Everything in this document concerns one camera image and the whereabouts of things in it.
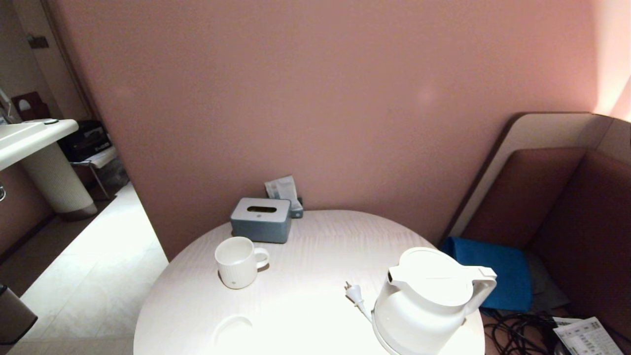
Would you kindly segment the white electric kettle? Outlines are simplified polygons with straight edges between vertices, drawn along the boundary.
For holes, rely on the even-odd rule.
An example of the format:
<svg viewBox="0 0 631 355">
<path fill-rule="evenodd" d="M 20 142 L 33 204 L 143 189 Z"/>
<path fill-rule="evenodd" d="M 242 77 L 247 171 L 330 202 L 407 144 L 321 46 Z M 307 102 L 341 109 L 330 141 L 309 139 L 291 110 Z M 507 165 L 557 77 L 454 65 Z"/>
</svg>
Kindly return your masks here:
<svg viewBox="0 0 631 355">
<path fill-rule="evenodd" d="M 439 355 L 495 289 L 496 277 L 434 248 L 410 248 L 388 269 L 377 297 L 379 332 L 401 355 Z"/>
</svg>

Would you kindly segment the grey tissue box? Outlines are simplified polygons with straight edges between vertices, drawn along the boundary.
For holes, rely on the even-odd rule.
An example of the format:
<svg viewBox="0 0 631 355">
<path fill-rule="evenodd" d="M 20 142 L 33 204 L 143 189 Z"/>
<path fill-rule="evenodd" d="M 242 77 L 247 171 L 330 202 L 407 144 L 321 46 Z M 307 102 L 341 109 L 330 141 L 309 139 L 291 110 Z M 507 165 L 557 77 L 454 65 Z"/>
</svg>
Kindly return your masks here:
<svg viewBox="0 0 631 355">
<path fill-rule="evenodd" d="M 232 236 L 284 244 L 291 228 L 290 207 L 286 199 L 241 198 L 230 216 Z"/>
</svg>

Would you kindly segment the white round kettle base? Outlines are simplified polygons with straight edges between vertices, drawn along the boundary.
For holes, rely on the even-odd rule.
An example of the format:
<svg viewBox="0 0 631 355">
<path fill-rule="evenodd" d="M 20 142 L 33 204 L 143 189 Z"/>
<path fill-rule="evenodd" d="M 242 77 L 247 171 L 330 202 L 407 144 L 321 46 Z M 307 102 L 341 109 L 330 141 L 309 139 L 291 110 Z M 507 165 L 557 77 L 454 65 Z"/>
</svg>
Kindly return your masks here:
<svg viewBox="0 0 631 355">
<path fill-rule="evenodd" d="M 379 341 L 379 344 L 381 346 L 383 346 L 383 348 L 390 354 L 390 355 L 401 355 L 400 353 L 396 352 L 390 345 L 388 345 L 388 343 L 385 341 L 385 339 L 383 338 L 383 336 L 381 335 L 381 333 L 379 332 L 379 329 L 377 327 L 377 316 L 376 316 L 376 311 L 372 310 L 372 312 L 370 312 L 370 315 L 372 317 L 372 329 L 373 329 L 373 333 L 375 334 L 377 341 Z"/>
</svg>

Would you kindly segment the clear plastic bag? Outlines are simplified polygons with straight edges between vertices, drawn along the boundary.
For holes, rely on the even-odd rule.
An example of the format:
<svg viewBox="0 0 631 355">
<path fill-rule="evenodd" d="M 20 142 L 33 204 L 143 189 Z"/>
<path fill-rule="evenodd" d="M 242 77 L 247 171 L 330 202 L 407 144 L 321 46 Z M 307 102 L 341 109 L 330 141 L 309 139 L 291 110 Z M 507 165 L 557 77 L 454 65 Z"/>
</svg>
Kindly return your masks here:
<svg viewBox="0 0 631 355">
<path fill-rule="evenodd" d="M 98 169 L 97 176 L 108 191 L 118 191 L 129 183 L 128 173 L 120 157 Z"/>
</svg>

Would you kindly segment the blue cushion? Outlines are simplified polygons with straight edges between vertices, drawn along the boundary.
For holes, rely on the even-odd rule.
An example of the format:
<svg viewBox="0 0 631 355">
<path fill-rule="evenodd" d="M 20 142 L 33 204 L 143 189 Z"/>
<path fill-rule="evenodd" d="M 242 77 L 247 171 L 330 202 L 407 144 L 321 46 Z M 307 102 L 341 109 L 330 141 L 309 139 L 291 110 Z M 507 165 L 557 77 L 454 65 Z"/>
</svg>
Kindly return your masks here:
<svg viewBox="0 0 631 355">
<path fill-rule="evenodd" d="M 508 312 L 530 309 L 533 299 L 530 271 L 520 249 L 450 237 L 439 250 L 462 265 L 489 267 L 496 272 L 496 287 L 482 303 L 483 308 Z"/>
</svg>

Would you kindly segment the metal stool with white top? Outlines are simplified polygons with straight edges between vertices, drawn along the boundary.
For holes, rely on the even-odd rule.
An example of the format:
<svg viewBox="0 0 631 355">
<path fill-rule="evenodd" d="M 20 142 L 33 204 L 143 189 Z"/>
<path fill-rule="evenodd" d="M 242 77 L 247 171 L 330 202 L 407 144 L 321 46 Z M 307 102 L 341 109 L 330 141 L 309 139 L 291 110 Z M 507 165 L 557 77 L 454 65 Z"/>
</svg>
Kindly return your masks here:
<svg viewBox="0 0 631 355">
<path fill-rule="evenodd" d="M 91 157 L 88 157 L 88 159 L 86 160 L 82 160 L 80 162 L 69 162 L 69 164 L 73 167 L 79 166 L 79 167 L 89 168 L 93 177 L 97 181 L 97 184 L 101 188 L 102 193 L 105 196 L 105 199 L 101 199 L 101 201 L 110 201 L 112 200 L 112 198 L 110 197 L 108 191 L 104 187 L 104 184 L 101 181 L 101 178 L 99 178 L 99 176 L 97 175 L 96 170 L 104 168 L 106 164 L 112 162 L 113 159 L 117 158 L 118 156 L 119 156 L 119 153 L 117 149 L 114 146 L 111 146 Z"/>
</svg>

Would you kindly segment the black box appliance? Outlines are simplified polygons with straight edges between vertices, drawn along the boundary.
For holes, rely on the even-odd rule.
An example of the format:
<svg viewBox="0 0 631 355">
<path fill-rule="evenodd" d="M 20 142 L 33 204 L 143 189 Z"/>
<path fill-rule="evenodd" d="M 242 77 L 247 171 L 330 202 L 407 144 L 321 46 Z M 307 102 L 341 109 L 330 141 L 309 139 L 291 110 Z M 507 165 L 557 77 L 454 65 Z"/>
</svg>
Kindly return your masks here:
<svg viewBox="0 0 631 355">
<path fill-rule="evenodd" d="M 77 123 L 77 131 L 57 142 L 68 161 L 81 162 L 113 146 L 100 121 L 82 120 Z"/>
</svg>

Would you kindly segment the grey cloth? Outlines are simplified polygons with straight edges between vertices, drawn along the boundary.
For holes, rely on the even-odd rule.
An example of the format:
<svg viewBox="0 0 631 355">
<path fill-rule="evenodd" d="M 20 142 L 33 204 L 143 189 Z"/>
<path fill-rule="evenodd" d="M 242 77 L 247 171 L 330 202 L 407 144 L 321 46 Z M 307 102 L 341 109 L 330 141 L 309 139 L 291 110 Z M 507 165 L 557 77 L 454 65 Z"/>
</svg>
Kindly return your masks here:
<svg viewBox="0 0 631 355">
<path fill-rule="evenodd" d="M 525 251 L 524 254 L 530 272 L 532 290 L 529 312 L 550 313 L 553 309 L 569 305 L 570 299 L 550 276 L 543 261 L 530 251 Z"/>
</svg>

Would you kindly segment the brown upholstered sofa bench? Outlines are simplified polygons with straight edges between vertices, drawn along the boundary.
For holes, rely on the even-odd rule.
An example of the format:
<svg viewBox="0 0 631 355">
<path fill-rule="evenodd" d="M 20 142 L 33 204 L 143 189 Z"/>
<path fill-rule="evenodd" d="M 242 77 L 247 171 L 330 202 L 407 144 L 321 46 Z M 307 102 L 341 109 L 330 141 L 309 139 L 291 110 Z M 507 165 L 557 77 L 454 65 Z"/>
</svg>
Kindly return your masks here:
<svg viewBox="0 0 631 355">
<path fill-rule="evenodd" d="M 444 233 L 537 255 L 570 299 L 631 342 L 631 122 L 512 117 Z"/>
</svg>

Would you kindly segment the brown wooden tissue holder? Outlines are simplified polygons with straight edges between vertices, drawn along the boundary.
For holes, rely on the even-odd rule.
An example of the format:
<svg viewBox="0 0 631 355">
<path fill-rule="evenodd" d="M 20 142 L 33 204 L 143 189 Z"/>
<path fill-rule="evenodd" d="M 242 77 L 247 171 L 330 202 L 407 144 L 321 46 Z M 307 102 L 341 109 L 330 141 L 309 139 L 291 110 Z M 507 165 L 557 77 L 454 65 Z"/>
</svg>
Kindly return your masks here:
<svg viewBox="0 0 631 355">
<path fill-rule="evenodd" d="M 52 119 L 49 106 L 36 91 L 17 95 L 11 101 L 23 121 Z"/>
</svg>

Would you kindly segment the printed paper sheet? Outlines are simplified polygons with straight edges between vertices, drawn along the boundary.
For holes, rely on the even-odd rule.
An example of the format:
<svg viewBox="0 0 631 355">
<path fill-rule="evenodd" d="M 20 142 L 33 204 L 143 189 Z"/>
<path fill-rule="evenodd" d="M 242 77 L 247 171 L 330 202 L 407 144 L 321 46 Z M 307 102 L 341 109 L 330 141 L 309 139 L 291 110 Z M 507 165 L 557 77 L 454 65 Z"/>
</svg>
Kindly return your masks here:
<svg viewBox="0 0 631 355">
<path fill-rule="evenodd" d="M 624 355 L 596 317 L 552 317 L 554 332 L 571 355 Z"/>
</svg>

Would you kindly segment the dark waste bin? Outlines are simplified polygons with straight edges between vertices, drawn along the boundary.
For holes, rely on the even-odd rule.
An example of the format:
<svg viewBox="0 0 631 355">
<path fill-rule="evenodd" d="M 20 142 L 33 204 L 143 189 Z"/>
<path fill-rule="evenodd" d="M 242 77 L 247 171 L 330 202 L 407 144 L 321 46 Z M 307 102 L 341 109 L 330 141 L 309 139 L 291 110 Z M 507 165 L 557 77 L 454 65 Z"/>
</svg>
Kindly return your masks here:
<svg viewBox="0 0 631 355">
<path fill-rule="evenodd" d="M 0 345 L 16 344 L 37 320 L 38 316 L 9 287 L 0 284 Z"/>
</svg>

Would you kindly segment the white handleless cup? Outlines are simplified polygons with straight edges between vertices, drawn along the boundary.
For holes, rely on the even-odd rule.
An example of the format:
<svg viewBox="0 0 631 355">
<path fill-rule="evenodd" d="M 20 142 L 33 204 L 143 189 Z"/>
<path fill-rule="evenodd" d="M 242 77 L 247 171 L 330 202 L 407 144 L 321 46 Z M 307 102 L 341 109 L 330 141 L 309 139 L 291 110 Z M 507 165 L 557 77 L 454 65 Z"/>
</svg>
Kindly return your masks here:
<svg viewBox="0 0 631 355">
<path fill-rule="evenodd" d="M 215 328 L 212 355 L 252 355 L 254 352 L 254 324 L 248 317 L 230 316 Z"/>
</svg>

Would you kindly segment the white pedestal sink counter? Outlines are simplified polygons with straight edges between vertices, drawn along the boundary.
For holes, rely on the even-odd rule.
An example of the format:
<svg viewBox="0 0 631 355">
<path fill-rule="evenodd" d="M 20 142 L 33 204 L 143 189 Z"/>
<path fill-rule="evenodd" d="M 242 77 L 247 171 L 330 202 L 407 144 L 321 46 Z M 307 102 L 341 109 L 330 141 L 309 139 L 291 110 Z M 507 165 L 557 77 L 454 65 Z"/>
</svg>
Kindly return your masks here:
<svg viewBox="0 0 631 355">
<path fill-rule="evenodd" d="M 21 164 L 53 211 L 69 221 L 98 213 L 92 196 L 57 143 L 78 128 L 72 119 L 51 124 L 0 124 L 0 171 Z"/>
</svg>

